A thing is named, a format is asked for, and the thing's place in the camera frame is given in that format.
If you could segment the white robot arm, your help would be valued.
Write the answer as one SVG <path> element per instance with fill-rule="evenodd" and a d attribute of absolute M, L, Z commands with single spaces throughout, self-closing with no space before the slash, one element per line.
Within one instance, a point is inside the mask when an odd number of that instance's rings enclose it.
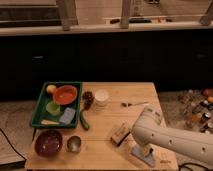
<path fill-rule="evenodd" d="M 140 147 L 151 143 L 213 165 L 213 134 L 163 127 L 162 118 L 159 110 L 144 107 L 131 129 Z"/>

